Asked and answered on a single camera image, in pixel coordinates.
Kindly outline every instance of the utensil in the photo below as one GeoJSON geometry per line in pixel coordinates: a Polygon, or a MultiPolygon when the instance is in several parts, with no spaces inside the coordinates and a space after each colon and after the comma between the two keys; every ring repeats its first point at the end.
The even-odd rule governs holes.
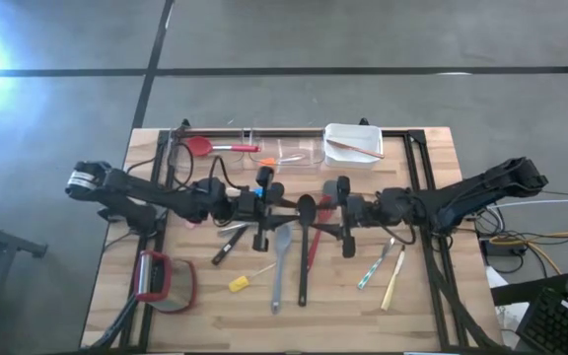
{"type": "Polygon", "coordinates": [[[243,236],[243,234],[248,228],[249,226],[242,226],[236,230],[234,235],[229,239],[228,242],[225,243],[225,245],[216,253],[214,258],[212,259],[212,263],[214,265],[218,266],[218,264],[221,263],[221,261],[223,261],[225,256],[227,256],[227,254],[236,245],[236,243],[240,240],[240,238],[243,236]]]}
{"type": "Polygon", "coordinates": [[[300,214],[299,222],[302,225],[302,267],[300,268],[300,293],[297,304],[305,307],[308,291],[308,229],[317,216],[317,205],[312,196],[305,194],[297,201],[297,210],[300,214]]]}
{"type": "Polygon", "coordinates": [[[255,273],[251,274],[250,276],[241,276],[241,277],[237,278],[236,280],[229,283],[229,290],[232,291],[232,292],[241,291],[242,289],[246,288],[249,285],[249,281],[253,277],[261,274],[264,271],[270,270],[273,266],[275,266],[275,262],[264,267],[263,269],[261,269],[259,271],[256,271],[255,273]]]}
{"type": "Polygon", "coordinates": [[[232,234],[234,234],[234,232],[236,232],[238,229],[242,228],[242,227],[253,227],[257,225],[256,222],[243,222],[237,225],[233,225],[233,226],[229,226],[229,227],[223,227],[221,229],[218,230],[218,232],[216,232],[216,234],[218,235],[218,237],[228,237],[232,234]]]}
{"type": "Polygon", "coordinates": [[[265,159],[260,160],[260,164],[266,165],[266,166],[274,166],[274,165],[280,165],[280,164],[286,164],[286,163],[301,161],[304,158],[306,158],[306,155],[304,155],[304,154],[293,154],[292,156],[287,157],[287,158],[280,158],[280,159],[265,158],[265,159]]]}
{"type": "Polygon", "coordinates": [[[201,136],[190,137],[185,140],[194,157],[204,157],[214,151],[233,151],[256,153],[260,147],[245,144],[218,145],[213,146],[209,139],[201,136]]]}
{"type": "MultiPolygon", "coordinates": [[[[332,198],[336,199],[336,180],[328,180],[323,183],[323,196],[319,201],[319,205],[321,204],[328,204],[332,198]]],[[[332,212],[334,210],[331,209],[322,209],[319,213],[319,220],[318,223],[326,223],[332,217],[332,212]]],[[[317,253],[317,248],[320,245],[320,238],[321,238],[321,230],[317,230],[315,232],[315,238],[313,239],[313,243],[311,244],[311,249],[308,252],[308,270],[311,271],[313,267],[313,262],[315,261],[315,254],[317,253]]]]}
{"type": "Polygon", "coordinates": [[[404,245],[400,249],[400,255],[398,256],[398,261],[395,263],[395,268],[393,269],[393,275],[391,276],[390,284],[387,286],[387,291],[381,302],[381,310],[386,311],[390,308],[391,297],[393,296],[393,288],[395,287],[395,278],[398,276],[398,272],[402,268],[402,263],[404,262],[404,245]]]}
{"type": "Polygon", "coordinates": [[[372,275],[374,274],[374,271],[376,271],[376,269],[381,265],[381,262],[383,262],[383,260],[385,259],[385,256],[390,251],[391,247],[393,246],[393,243],[395,243],[394,237],[391,237],[391,239],[385,243],[385,245],[383,246],[383,251],[381,251],[381,256],[379,257],[378,260],[376,260],[374,265],[372,265],[370,270],[365,274],[365,276],[363,276],[363,278],[359,282],[358,285],[359,290],[363,290],[365,284],[367,284],[367,282],[370,280],[370,277],[372,277],[372,275]]]}
{"type": "Polygon", "coordinates": [[[284,256],[291,248],[293,242],[293,229],[285,224],[275,230],[275,283],[273,284],[273,298],[271,299],[271,312],[277,315],[280,312],[280,297],[282,294],[282,270],[284,269],[284,256]]]}
{"type": "Polygon", "coordinates": [[[359,148],[359,147],[354,147],[354,146],[347,145],[347,144],[344,144],[344,143],[340,143],[340,142],[337,142],[337,141],[334,141],[334,140],[331,140],[331,139],[326,139],[325,141],[328,142],[328,143],[330,143],[331,145],[333,145],[333,146],[335,146],[335,147],[338,147],[338,148],[341,148],[341,149],[353,150],[353,151],[355,151],[355,152],[367,154],[367,155],[369,155],[369,156],[376,157],[376,158],[380,158],[380,159],[384,159],[384,158],[385,158],[385,155],[380,154],[380,153],[376,153],[376,152],[372,152],[372,151],[369,151],[369,150],[367,150],[367,149],[362,149],[362,148],[359,148]]]}

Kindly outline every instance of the red silicone spatula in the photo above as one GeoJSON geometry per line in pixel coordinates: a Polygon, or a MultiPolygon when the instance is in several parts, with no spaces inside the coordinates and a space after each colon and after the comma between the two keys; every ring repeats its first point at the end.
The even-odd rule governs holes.
{"type": "Polygon", "coordinates": [[[233,152],[248,152],[256,153],[260,151],[260,147],[244,145],[244,144],[233,144],[233,145],[219,145],[213,146],[209,139],[201,136],[191,137],[185,140],[185,144],[192,151],[195,157],[204,157],[214,151],[233,151],[233,152]]]}

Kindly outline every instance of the concrete floor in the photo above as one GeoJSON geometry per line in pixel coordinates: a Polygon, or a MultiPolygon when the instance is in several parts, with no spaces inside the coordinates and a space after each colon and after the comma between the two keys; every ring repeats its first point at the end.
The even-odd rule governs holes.
{"type": "MultiPolygon", "coordinates": [[[[1,0],[0,69],[146,68],[163,5],[1,0]]],[[[177,0],[159,66],[568,66],[568,0],[177,0]]],[[[142,82],[0,78],[0,227],[49,243],[45,259],[15,262],[0,353],[78,346],[107,225],[63,188],[78,160],[120,165],[142,82]]],[[[143,126],[360,117],[451,126],[466,177],[528,156],[568,191],[568,74],[158,78],[143,126]]],[[[503,211],[510,229],[568,230],[568,205],[503,211]]],[[[568,244],[546,250],[568,271],[568,244]]],[[[538,277],[532,256],[506,276],[538,277]]]]}

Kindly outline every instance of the red utensil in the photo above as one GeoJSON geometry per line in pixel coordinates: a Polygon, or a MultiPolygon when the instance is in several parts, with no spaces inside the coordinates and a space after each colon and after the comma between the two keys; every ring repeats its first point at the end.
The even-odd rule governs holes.
{"type": "MultiPolygon", "coordinates": [[[[321,198],[319,204],[328,203],[328,202],[330,202],[330,196],[324,195],[321,198]]],[[[333,210],[331,209],[319,210],[317,214],[318,223],[327,222],[332,216],[332,212],[333,210]]],[[[311,271],[311,267],[313,267],[313,261],[315,261],[315,253],[317,252],[317,247],[320,245],[320,237],[321,237],[321,231],[317,230],[315,232],[315,238],[313,239],[313,244],[311,245],[311,249],[308,252],[308,271],[311,271]]]]}
{"type": "Polygon", "coordinates": [[[233,152],[248,152],[256,153],[260,151],[260,147],[244,145],[244,144],[232,144],[232,145],[218,145],[213,146],[209,139],[201,136],[187,138],[185,144],[192,151],[195,157],[204,157],[214,151],[233,151],[233,152]]]}

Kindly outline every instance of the wooden tabletop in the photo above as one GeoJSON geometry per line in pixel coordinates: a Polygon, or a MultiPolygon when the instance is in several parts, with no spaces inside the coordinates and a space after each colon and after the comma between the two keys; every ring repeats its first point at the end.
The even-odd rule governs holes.
{"type": "MultiPolygon", "coordinates": [[[[437,186],[443,187],[462,179],[451,130],[447,127],[421,129],[426,132],[437,186]]],[[[158,133],[157,129],[133,131],[125,168],[155,155],[158,133]]],[[[229,140],[213,141],[229,143],[229,140]]],[[[386,138],[384,150],[386,157],[376,163],[372,172],[336,170],[320,164],[303,172],[283,170],[276,174],[274,180],[285,185],[285,197],[291,200],[309,193],[319,201],[323,182],[339,175],[349,176],[352,192],[364,193],[367,199],[385,187],[410,186],[403,142],[386,138]]],[[[232,182],[255,186],[256,163],[248,155],[230,155],[227,161],[230,162],[228,168],[232,182]]],[[[205,163],[196,162],[193,178],[207,176],[205,167],[208,164],[205,163]]],[[[151,166],[146,165],[135,169],[133,174],[149,178],[150,170],[151,166]]],[[[421,184],[426,185],[421,170],[419,175],[421,184]]],[[[411,238],[403,225],[393,229],[405,239],[411,238]]],[[[106,242],[122,236],[126,230],[124,224],[111,225],[106,242]]],[[[439,349],[419,240],[414,246],[407,246],[390,309],[383,312],[380,305],[399,248],[390,251],[365,289],[359,290],[358,282],[379,257],[388,234],[381,229],[353,230],[357,251],[356,256],[349,259],[341,256],[340,242],[323,234],[315,265],[309,274],[308,305],[300,308],[297,306],[297,295],[301,230],[299,225],[296,226],[294,242],[285,261],[282,310],[274,316],[270,311],[273,269],[252,279],[251,285],[239,293],[231,293],[228,289],[230,281],[274,262],[273,248],[269,252],[252,250],[252,233],[246,233],[227,258],[215,267],[210,260],[225,241],[217,237],[216,230],[211,221],[188,229],[181,218],[170,214],[164,253],[171,258],[186,259],[195,264],[197,303],[192,310],[179,315],[154,313],[150,351],[387,352],[439,349]]],[[[97,340],[123,307],[136,246],[135,237],[126,238],[111,246],[103,255],[83,335],[84,345],[97,340]]],[[[456,233],[451,255],[462,302],[486,333],[501,342],[501,332],[475,235],[456,233]]],[[[451,339],[454,339],[448,305],[445,309],[451,339]]],[[[135,322],[134,330],[133,341],[136,341],[139,321],[135,322]]]]}

